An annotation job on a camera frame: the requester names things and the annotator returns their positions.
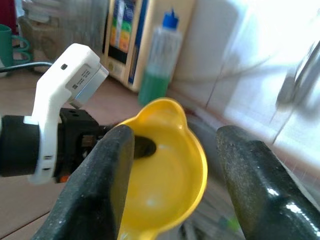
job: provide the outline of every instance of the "mug handle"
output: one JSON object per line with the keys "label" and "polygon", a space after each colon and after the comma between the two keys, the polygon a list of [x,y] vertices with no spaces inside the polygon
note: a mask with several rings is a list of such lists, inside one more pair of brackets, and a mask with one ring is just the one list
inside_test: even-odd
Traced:
{"label": "mug handle", "polygon": [[21,51],[20,54],[25,55],[26,59],[13,59],[13,65],[26,64],[31,61],[31,54],[26,51]]}
{"label": "mug handle", "polygon": [[14,51],[16,52],[24,52],[24,51],[27,51],[29,48],[30,48],[30,43],[28,42],[27,39],[21,37],[21,36],[17,36],[17,35],[12,35],[11,36],[13,39],[18,39],[20,40],[21,42],[24,42],[25,44],[25,47],[18,47],[18,48],[15,48]]}

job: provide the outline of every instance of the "green bottle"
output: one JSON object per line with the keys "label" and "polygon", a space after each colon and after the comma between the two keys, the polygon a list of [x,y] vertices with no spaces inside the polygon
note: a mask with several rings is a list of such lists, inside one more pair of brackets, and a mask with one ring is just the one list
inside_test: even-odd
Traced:
{"label": "green bottle", "polygon": [[154,30],[138,95],[138,101],[143,106],[166,95],[182,43],[182,35],[177,31],[178,21],[172,10],[164,15],[162,26]]}

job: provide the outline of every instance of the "blue bottle cap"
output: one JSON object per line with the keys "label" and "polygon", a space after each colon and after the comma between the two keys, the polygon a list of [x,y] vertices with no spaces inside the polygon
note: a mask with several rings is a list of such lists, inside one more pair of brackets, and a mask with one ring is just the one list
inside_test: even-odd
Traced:
{"label": "blue bottle cap", "polygon": [[171,12],[166,12],[164,14],[162,26],[165,28],[177,29],[178,22],[179,22],[179,18],[175,16],[175,12],[172,9]]}

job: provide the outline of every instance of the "yellow plastic cup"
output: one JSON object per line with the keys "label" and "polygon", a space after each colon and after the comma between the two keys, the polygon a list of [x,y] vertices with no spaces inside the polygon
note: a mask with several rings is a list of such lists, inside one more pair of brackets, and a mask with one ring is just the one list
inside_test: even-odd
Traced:
{"label": "yellow plastic cup", "polygon": [[153,140],[156,152],[133,162],[118,240],[153,240],[199,204],[207,183],[206,155],[173,99],[159,98],[121,124]]}

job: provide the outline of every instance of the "kitchen counter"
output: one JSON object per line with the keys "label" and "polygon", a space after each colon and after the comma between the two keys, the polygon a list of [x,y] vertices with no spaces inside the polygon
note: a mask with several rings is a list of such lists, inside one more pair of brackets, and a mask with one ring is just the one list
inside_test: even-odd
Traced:
{"label": "kitchen counter", "polygon": [[[19,70],[0,78],[0,114],[30,116],[40,73]],[[72,108],[69,104],[63,107]],[[107,78],[83,106],[100,125],[136,115],[137,94]],[[28,240],[46,219],[64,184],[31,185],[26,176],[0,177],[0,239]]]}

